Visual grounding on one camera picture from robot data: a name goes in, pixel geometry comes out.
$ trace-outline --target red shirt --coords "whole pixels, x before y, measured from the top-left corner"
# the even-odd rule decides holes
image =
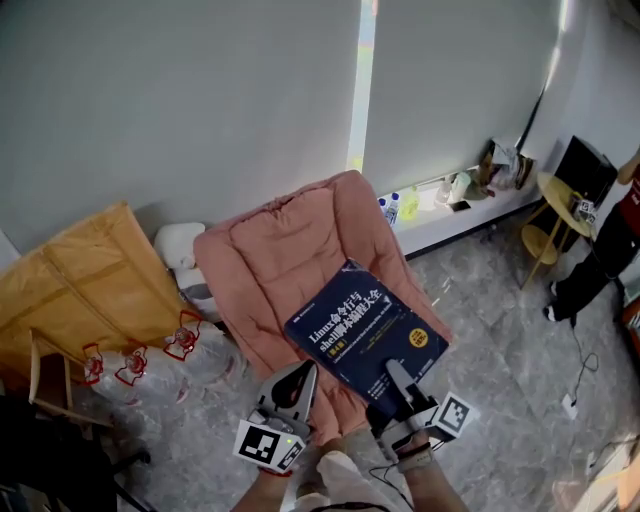
[[[636,169],[631,190],[620,201],[620,213],[622,213],[624,220],[627,221],[636,236],[640,237],[640,176],[638,176],[638,169]]]

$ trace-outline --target black phone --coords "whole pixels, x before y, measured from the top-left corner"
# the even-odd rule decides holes
[[[453,204],[450,204],[448,206],[454,212],[459,212],[459,211],[462,211],[462,210],[468,210],[469,208],[471,208],[469,203],[467,203],[466,201],[458,201],[457,203],[453,203]]]

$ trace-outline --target small side table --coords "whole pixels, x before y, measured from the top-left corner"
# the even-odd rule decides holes
[[[533,276],[540,267],[541,263],[545,265],[555,265],[560,257],[562,248],[567,241],[567,236],[571,229],[577,231],[582,236],[591,238],[591,225],[585,220],[576,220],[569,211],[569,204],[571,201],[571,194],[573,190],[564,181],[556,178],[553,174],[548,172],[538,172],[538,188],[542,197],[545,198],[546,203],[538,208],[531,217],[529,217],[523,224],[520,230],[520,236],[527,251],[536,258],[536,264],[531,269],[529,276],[525,280],[522,288],[529,284],[533,279]],[[542,229],[530,224],[538,215],[540,215],[549,206],[558,214],[558,221],[551,230],[551,234],[547,235]],[[553,239],[558,234],[562,223],[566,223],[564,235],[560,242],[560,246],[556,248],[553,245]]]

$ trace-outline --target human arm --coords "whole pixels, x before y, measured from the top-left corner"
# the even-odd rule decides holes
[[[618,172],[618,183],[621,185],[628,185],[633,180],[634,176],[640,173],[640,149],[636,155],[624,164]]]
[[[423,446],[428,441],[429,436],[426,432],[419,432],[399,455],[402,457],[402,452],[406,453],[418,446]],[[421,467],[405,471],[404,477],[416,512],[468,512],[467,506],[451,487],[435,459]]]
[[[280,512],[289,479],[259,471],[253,485],[232,512]]]

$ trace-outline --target white shoe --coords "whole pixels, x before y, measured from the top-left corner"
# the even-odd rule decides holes
[[[550,322],[557,322],[555,312],[553,311],[553,306],[547,306],[542,310],[542,313]]]

